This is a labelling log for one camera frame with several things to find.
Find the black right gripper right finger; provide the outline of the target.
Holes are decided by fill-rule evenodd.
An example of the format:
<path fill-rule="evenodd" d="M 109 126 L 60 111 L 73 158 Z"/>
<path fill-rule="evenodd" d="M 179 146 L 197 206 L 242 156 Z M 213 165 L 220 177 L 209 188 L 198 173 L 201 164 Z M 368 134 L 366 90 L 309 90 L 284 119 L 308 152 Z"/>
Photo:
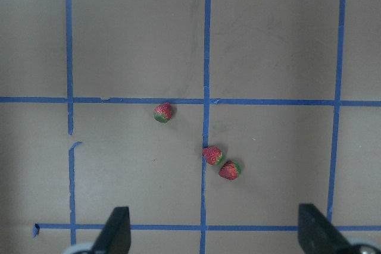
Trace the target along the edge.
<path fill-rule="evenodd" d="M 312 203 L 298 206 L 298 243 L 306 254 L 359 253 Z"/>

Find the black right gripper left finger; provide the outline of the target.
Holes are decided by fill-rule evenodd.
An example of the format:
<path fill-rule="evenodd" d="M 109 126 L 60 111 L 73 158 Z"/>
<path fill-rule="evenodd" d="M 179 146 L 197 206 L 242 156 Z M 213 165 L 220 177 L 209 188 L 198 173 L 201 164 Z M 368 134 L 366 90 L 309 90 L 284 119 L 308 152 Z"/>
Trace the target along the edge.
<path fill-rule="evenodd" d="M 128 206 L 115 207 L 95 240 L 91 253 L 128 254 L 131 247 Z"/>

